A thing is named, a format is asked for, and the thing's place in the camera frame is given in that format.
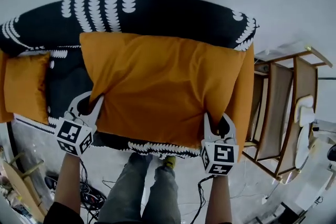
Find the person's leg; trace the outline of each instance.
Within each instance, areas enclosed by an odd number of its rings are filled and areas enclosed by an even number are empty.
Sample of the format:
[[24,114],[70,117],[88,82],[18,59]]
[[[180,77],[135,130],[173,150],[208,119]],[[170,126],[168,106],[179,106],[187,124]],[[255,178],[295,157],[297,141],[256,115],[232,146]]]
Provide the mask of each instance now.
[[100,209],[98,221],[116,223],[141,221],[141,199],[152,155],[133,153],[125,165],[107,200]]
[[181,213],[177,204],[177,184],[174,173],[175,157],[166,158],[155,170],[155,183],[142,220],[149,224],[181,224]]

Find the white cube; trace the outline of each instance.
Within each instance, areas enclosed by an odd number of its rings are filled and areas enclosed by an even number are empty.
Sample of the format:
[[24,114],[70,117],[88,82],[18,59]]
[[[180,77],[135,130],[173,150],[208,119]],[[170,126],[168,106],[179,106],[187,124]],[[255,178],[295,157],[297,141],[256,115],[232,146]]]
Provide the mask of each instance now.
[[238,145],[202,140],[201,157],[206,173],[226,176],[238,162]]
[[55,135],[60,148],[75,156],[81,156],[93,142],[92,128],[64,118],[59,118]]

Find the black and white blanket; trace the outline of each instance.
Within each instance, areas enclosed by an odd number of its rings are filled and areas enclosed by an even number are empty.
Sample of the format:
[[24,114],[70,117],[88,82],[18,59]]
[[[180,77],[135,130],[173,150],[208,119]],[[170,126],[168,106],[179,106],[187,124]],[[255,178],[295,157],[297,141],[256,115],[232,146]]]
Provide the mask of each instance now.
[[[19,15],[1,26],[0,49],[11,56],[51,51],[46,78],[49,125],[15,115],[18,122],[53,134],[72,99],[92,90],[79,34],[109,31],[176,36],[245,51],[257,29],[254,18],[201,0],[62,0]],[[154,154],[199,155],[199,150],[99,133],[95,146]]]

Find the wooden chair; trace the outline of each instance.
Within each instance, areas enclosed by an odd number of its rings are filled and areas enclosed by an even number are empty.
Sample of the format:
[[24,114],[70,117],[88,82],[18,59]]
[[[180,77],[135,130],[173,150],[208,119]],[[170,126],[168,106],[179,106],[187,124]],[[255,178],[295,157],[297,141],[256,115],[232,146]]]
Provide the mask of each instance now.
[[[309,63],[302,59],[306,55],[315,55],[322,62]],[[292,59],[293,67],[282,66],[279,62]],[[306,51],[255,65],[255,82],[249,130],[245,147],[254,147],[254,156],[243,151],[243,155],[281,181],[283,175],[297,170],[295,158],[301,127],[294,123],[295,105],[301,97],[314,97],[314,110],[317,104],[319,66],[332,67],[321,53],[312,47]],[[287,108],[290,106],[288,125],[285,132]],[[267,162],[274,159],[277,167],[272,169]]]
[[39,162],[25,173],[21,173],[15,166],[13,166],[13,163],[21,156],[23,156],[23,153],[16,155],[9,163],[3,162],[4,170],[13,190],[22,197],[22,202],[29,213],[35,220],[43,222],[44,217],[47,214],[47,210],[42,204],[33,182],[29,177],[29,175],[35,171],[43,163],[43,161]]

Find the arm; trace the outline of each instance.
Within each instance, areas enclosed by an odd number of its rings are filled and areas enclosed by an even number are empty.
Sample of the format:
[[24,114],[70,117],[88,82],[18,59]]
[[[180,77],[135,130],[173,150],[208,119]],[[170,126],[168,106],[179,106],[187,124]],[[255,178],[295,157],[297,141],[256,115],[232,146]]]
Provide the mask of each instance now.
[[229,181],[227,176],[213,179],[206,224],[232,223]]
[[79,157],[65,154],[57,181],[55,202],[80,213]]

